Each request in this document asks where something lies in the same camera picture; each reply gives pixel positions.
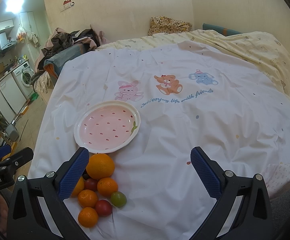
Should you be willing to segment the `white washing machine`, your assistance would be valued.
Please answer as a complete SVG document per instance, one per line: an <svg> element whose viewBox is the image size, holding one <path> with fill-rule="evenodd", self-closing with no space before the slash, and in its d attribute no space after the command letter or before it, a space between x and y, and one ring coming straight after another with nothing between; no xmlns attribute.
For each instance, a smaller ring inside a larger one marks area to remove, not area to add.
<svg viewBox="0 0 290 240"><path fill-rule="evenodd" d="M14 81L17 83L22 94L29 99L33 94L33 87L31 85L31 78L35 74L29 61L25 61L12 71Z"/></svg>

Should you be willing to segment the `pink strawberry ceramic plate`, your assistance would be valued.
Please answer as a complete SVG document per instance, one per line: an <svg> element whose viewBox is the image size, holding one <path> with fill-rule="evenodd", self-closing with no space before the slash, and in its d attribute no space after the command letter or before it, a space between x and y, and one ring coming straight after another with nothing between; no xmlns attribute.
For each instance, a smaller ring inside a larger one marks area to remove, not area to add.
<svg viewBox="0 0 290 240"><path fill-rule="evenodd" d="M127 146L141 125L139 111L123 101L105 101L90 107L74 125L73 135L90 153L113 153Z"/></svg>

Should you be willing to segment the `white cartoon bed sheet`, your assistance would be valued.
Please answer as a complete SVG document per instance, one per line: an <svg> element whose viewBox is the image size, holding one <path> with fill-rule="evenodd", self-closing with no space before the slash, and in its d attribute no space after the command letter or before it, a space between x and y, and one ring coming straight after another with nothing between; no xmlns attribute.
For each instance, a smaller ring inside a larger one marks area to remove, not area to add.
<svg viewBox="0 0 290 240"><path fill-rule="evenodd" d="M46 108L29 177L69 160L74 125L93 105L137 87L141 125L111 155L127 205L91 239L189 239L214 200L192 165L200 146L225 170L251 177L290 163L290 100L253 64L195 42L145 51L109 48L67 62Z"/></svg>

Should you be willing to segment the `floral yellow pillow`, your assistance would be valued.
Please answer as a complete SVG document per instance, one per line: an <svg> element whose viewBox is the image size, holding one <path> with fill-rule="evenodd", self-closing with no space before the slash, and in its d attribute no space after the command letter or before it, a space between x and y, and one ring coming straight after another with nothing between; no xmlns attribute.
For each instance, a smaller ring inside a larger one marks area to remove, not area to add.
<svg viewBox="0 0 290 240"><path fill-rule="evenodd" d="M150 19L148 36L159 33L177 34L189 32L191 30L192 24L190 22L174 20L166 16L155 16Z"/></svg>

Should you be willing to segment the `medium orange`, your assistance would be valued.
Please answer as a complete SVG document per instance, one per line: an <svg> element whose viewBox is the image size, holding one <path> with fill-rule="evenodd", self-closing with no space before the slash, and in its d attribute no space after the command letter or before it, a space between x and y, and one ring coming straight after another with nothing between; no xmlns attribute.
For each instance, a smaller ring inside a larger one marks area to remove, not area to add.
<svg viewBox="0 0 290 240"><path fill-rule="evenodd" d="M83 179L83 177L80 177L76 186L73 189L71 197L77 197L78 194L84 190L84 184L85 184L85 180Z"/></svg>

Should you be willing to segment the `yellow bear print blanket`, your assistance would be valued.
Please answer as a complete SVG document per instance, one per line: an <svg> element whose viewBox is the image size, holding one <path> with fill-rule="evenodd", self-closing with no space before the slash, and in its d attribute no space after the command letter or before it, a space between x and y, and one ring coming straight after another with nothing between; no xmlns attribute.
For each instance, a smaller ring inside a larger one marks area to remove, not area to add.
<svg viewBox="0 0 290 240"><path fill-rule="evenodd" d="M222 53L254 64L290 100L290 53L271 34L261 31L223 36L215 30L194 30L185 33L159 33L152 36L118 40L101 45L98 50L115 48L143 51L184 41L199 42Z"/></svg>

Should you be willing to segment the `green cherry tomato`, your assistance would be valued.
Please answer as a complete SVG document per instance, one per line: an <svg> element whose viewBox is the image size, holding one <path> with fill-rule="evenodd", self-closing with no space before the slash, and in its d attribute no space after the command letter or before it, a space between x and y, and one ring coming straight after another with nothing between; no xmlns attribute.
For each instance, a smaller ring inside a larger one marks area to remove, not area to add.
<svg viewBox="0 0 290 240"><path fill-rule="evenodd" d="M123 207L127 204L127 197L120 191L113 192L110 196L112 205L116 207Z"/></svg>

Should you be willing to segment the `wall hook sticker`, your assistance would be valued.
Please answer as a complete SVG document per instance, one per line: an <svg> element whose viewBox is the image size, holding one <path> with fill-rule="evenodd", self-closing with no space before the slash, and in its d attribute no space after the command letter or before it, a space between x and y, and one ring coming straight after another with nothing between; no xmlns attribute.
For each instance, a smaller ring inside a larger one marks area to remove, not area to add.
<svg viewBox="0 0 290 240"><path fill-rule="evenodd" d="M72 0L65 0L63 4L60 6L60 12L65 11L75 5L75 2Z"/></svg>

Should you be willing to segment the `pile of dark clothes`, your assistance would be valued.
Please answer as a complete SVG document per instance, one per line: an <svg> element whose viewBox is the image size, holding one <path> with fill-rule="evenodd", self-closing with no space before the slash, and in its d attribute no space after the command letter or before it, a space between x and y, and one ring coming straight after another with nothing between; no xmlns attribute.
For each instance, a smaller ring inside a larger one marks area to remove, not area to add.
<svg viewBox="0 0 290 240"><path fill-rule="evenodd" d="M95 31L91 27L83 31L66 32L56 28L50 35L35 62L35 74L30 86L35 92L47 93L51 85L55 85L64 65L80 55L94 51L107 44L103 31Z"/></svg>

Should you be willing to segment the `white kitchen cabinet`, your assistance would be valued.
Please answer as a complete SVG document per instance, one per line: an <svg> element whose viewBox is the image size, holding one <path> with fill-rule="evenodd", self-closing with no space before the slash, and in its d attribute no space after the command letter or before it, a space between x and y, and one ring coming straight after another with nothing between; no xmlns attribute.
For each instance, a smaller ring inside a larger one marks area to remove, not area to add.
<svg viewBox="0 0 290 240"><path fill-rule="evenodd" d="M0 80L0 112L10 124L20 112L26 98L19 89L12 74L7 74Z"/></svg>

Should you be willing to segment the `large orange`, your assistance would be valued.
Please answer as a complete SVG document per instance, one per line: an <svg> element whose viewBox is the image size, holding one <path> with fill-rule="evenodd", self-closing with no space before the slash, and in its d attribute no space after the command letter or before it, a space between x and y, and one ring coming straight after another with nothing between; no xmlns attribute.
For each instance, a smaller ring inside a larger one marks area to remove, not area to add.
<svg viewBox="0 0 290 240"><path fill-rule="evenodd" d="M87 174L95 180L110 177L115 170L114 161L107 154L94 154L86 166Z"/></svg>

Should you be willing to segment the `small mandarin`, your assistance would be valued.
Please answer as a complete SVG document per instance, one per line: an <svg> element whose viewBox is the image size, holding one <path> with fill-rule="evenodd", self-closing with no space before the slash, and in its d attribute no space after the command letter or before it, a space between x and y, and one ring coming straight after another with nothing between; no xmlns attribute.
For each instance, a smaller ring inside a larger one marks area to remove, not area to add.
<svg viewBox="0 0 290 240"><path fill-rule="evenodd" d="M118 191L118 184L110 177L102 178L97 183L97 191L101 196L109 198L112 193Z"/></svg>
<svg viewBox="0 0 290 240"><path fill-rule="evenodd" d="M96 203L98 202L98 195L94 191L83 190L78 194L77 200L82 208L94 208Z"/></svg>
<svg viewBox="0 0 290 240"><path fill-rule="evenodd" d="M92 228L98 222L98 213L92 207L85 207L78 214L78 222L85 228Z"/></svg>

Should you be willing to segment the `red cherry tomato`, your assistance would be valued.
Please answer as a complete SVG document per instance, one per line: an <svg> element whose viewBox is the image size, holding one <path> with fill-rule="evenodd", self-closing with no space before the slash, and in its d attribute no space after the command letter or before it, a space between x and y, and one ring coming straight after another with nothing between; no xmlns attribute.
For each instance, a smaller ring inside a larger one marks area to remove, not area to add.
<svg viewBox="0 0 290 240"><path fill-rule="evenodd" d="M112 205L107 200L101 199L96 202L95 210L99 216L107 217L112 214Z"/></svg>
<svg viewBox="0 0 290 240"><path fill-rule="evenodd" d="M97 191L97 184L98 184L98 180L89 178L84 182L84 188L86 190L91 190L96 192Z"/></svg>

